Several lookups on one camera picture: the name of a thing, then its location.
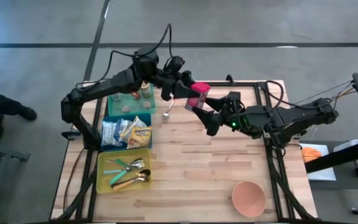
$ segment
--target wooden table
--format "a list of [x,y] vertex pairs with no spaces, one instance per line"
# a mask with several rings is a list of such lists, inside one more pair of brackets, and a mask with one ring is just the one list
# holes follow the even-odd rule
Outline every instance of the wooden table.
[[[279,96],[280,89],[269,84]],[[220,98],[229,91],[240,91],[245,106],[255,105],[255,93],[249,87],[212,87],[209,97]],[[195,114],[184,109],[186,100],[177,100],[169,119],[162,119],[170,102],[158,97],[153,115],[152,179],[150,189],[123,191],[96,197],[94,222],[252,222],[277,221],[263,140],[251,139],[221,127],[216,136],[207,136]],[[86,103],[83,115],[92,122],[96,101]],[[70,141],[58,186],[52,218],[62,214],[64,191],[73,163],[82,150],[82,140]],[[71,181],[67,204],[80,189],[86,153],[81,155]],[[298,146],[288,146],[284,157],[291,191],[307,211],[316,217],[308,178]],[[231,202],[234,186],[243,180],[260,185],[267,198],[266,209],[257,218],[247,218]],[[90,191],[85,198],[83,216],[88,211]],[[284,217],[285,199],[280,189]]]

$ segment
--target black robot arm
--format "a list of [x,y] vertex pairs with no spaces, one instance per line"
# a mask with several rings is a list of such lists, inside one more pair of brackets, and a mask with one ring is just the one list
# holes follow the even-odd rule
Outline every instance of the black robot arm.
[[162,89],[163,100],[174,98],[199,97],[199,93],[191,90],[194,80],[191,72],[179,72],[185,61],[175,56],[163,69],[157,68],[158,55],[151,46],[146,46],[132,58],[132,65],[117,73],[110,79],[95,83],[91,86],[74,88],[61,102],[62,120],[73,123],[83,136],[84,148],[98,150],[101,137],[98,129],[90,125],[82,116],[81,109],[84,103],[115,93],[132,93],[139,91],[142,82],[154,84]]
[[279,148],[284,148],[292,136],[304,134],[308,127],[331,124],[338,117],[330,101],[322,98],[292,108],[245,107],[240,93],[231,91],[221,99],[207,98],[205,103],[218,113],[200,108],[193,108],[193,111],[205,125],[208,135],[214,136],[220,126],[226,125],[232,131],[240,131],[253,139],[264,134],[271,139],[273,146]]

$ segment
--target teal tray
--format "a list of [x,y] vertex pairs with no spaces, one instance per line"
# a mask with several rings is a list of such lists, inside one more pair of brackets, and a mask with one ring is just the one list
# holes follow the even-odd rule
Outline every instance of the teal tray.
[[[135,120],[135,117],[138,116],[139,119],[141,119],[147,126],[152,126],[152,117],[149,113],[136,113],[136,114],[125,114],[125,115],[117,115],[117,116],[108,116],[103,119],[103,121],[109,121],[109,122],[118,122],[118,120],[127,119],[129,121]],[[120,151],[120,150],[126,150],[128,144],[122,143],[122,146],[101,146],[101,150],[104,151]],[[153,147],[153,136],[150,138],[150,144],[148,146],[149,149]]]
[[[121,97],[120,101],[114,101],[111,96],[108,96],[108,110],[109,116],[117,116],[117,115],[130,115],[130,114],[139,114],[139,113],[155,113],[155,100],[154,100],[154,87],[151,85],[152,95],[148,98],[144,98],[141,91],[140,99],[136,100],[131,94],[122,94],[118,93]],[[144,108],[144,102],[150,102],[150,109]],[[122,112],[122,107],[128,106],[129,113]]]

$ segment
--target bowl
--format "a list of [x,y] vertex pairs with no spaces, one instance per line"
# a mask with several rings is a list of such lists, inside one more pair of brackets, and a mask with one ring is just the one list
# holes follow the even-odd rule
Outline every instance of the bowl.
[[249,181],[240,182],[234,187],[232,201],[236,210],[249,218],[262,214],[266,206],[264,191],[257,184]]

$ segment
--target snack packet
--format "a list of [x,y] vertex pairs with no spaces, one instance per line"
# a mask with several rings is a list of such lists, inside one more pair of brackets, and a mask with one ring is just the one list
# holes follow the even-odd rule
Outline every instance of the snack packet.
[[103,121],[103,133],[101,146],[121,146],[122,143],[119,143],[114,138],[114,132],[116,131],[116,123]]
[[133,149],[137,147],[145,147],[150,144],[150,138],[152,135],[152,128],[137,128],[132,129],[132,134],[128,139],[127,149]]
[[139,119],[138,116],[136,116],[134,122],[119,135],[120,138],[118,141],[128,142],[128,139],[131,136],[132,129],[134,127],[145,128],[147,127],[147,125],[141,119]]
[[132,121],[120,119],[117,122],[116,130],[114,132],[114,139],[120,142],[120,135],[132,125]]

